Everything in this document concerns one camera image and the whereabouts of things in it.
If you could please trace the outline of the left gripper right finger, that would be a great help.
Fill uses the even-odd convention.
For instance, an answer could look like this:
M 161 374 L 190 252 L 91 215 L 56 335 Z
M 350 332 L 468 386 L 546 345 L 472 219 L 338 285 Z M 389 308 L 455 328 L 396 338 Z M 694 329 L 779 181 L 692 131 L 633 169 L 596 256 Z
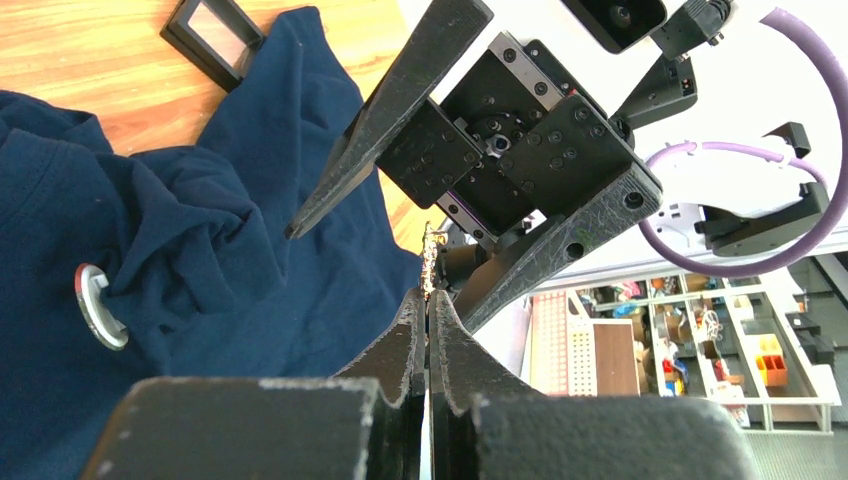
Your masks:
M 697 398 L 546 396 L 466 331 L 449 296 L 427 303 L 437 479 L 755 479 L 721 406 Z

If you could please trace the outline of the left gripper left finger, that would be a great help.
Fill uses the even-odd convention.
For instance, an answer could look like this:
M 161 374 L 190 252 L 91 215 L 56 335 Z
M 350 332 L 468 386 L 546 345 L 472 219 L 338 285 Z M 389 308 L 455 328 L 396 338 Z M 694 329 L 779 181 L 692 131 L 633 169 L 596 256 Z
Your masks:
M 86 479 L 415 479 L 426 303 L 329 378 L 157 377 L 116 406 Z

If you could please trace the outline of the navy blue garment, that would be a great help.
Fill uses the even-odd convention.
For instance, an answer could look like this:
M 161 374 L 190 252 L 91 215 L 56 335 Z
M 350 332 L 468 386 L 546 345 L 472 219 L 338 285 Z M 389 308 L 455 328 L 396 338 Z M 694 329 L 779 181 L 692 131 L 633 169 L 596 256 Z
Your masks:
M 313 6 L 281 13 L 198 140 L 121 156 L 91 113 L 1 95 L 1 475 L 73 479 L 116 403 L 155 376 L 336 373 L 389 324 L 419 258 L 376 175 L 284 230 L 362 104 Z M 80 264 L 128 330 L 89 330 Z

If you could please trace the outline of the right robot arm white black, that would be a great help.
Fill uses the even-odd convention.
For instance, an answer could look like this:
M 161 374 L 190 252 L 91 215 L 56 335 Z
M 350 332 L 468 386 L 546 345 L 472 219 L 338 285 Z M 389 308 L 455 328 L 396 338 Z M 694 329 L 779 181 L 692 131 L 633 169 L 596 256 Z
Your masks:
M 477 331 L 577 265 L 608 277 L 636 256 L 710 277 L 754 277 L 810 253 L 841 222 L 847 173 L 807 161 L 802 127 L 758 119 L 748 143 L 701 138 L 639 156 L 633 134 L 683 120 L 697 96 L 685 54 L 745 21 L 795 43 L 847 119 L 827 45 L 770 1 L 429 1 L 287 227 L 314 228 L 374 168 L 475 246 L 436 287 Z

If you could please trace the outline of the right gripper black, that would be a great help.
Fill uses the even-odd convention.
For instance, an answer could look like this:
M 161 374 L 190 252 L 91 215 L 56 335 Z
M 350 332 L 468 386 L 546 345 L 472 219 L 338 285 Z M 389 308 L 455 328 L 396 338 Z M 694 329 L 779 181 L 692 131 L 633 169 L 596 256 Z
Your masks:
M 289 239 L 305 235 L 380 155 L 378 167 L 417 206 L 440 207 L 471 235 L 500 236 L 532 213 L 553 215 L 494 254 L 457 295 L 472 333 L 663 199 L 658 178 L 539 41 L 498 34 L 443 100 L 424 102 L 493 17 L 482 1 L 429 4 L 285 229 Z

